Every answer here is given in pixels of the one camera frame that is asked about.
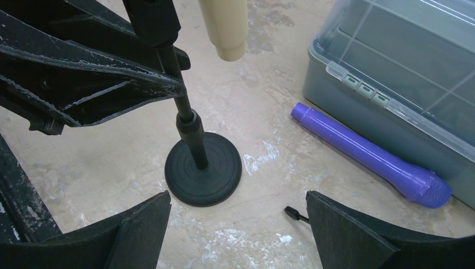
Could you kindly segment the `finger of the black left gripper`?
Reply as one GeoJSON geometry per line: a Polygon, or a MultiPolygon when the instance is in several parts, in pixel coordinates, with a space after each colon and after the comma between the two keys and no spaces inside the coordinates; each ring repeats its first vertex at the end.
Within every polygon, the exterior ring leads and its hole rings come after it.
{"type": "MultiPolygon", "coordinates": [[[[48,9],[1,10],[1,106],[59,135],[187,94],[163,72],[56,37],[48,9]]],[[[181,70],[187,54],[174,47],[181,70]]]]}
{"type": "MultiPolygon", "coordinates": [[[[180,23],[172,1],[132,1],[133,18],[150,33],[163,30],[177,38],[180,23]]],[[[130,22],[98,1],[49,1],[53,34],[97,51],[160,71],[153,47],[145,44],[130,22]]]]}

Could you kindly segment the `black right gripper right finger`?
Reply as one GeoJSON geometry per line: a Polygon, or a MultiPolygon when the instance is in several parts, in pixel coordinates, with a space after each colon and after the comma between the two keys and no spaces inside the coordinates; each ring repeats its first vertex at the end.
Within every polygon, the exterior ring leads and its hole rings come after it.
{"type": "Polygon", "coordinates": [[[307,192],[306,208],[323,268],[474,268],[474,236],[406,229],[317,191],[307,192]]]}

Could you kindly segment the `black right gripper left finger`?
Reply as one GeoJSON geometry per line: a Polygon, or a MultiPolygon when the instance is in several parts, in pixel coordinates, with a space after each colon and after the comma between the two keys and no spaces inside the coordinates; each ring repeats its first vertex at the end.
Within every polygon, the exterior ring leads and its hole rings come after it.
{"type": "Polygon", "coordinates": [[[171,211],[168,191],[40,243],[1,243],[1,268],[156,268],[171,211]]]}

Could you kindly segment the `purple microphone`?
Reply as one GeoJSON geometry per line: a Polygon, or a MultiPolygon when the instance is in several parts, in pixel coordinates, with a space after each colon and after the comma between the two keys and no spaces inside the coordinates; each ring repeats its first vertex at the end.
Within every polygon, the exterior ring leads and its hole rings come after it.
{"type": "Polygon", "coordinates": [[[301,126],[385,179],[407,200],[440,208],[451,188],[433,171],[403,161],[320,111],[297,103],[291,116],[301,126]]]}

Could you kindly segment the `black round-base clamp stand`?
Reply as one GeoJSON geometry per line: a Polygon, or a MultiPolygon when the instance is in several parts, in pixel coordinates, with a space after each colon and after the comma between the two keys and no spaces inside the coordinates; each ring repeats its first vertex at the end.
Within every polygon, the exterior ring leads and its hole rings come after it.
{"type": "MultiPolygon", "coordinates": [[[[181,29],[172,1],[124,1],[140,41],[155,50],[165,74],[183,81],[174,43],[181,29]]],[[[181,140],[165,163],[169,190],[180,201],[195,207],[214,206],[228,199],[240,183],[242,164],[234,144],[205,132],[199,114],[187,95],[174,99],[176,127],[181,140]]]]}

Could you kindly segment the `cream recorder flute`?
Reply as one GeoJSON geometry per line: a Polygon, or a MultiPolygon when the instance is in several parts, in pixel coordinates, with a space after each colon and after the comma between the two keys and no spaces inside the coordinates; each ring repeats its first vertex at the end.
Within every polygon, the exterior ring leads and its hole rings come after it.
{"type": "Polygon", "coordinates": [[[199,0],[208,37],[218,56],[227,62],[246,52],[248,7],[246,0],[199,0]]]}

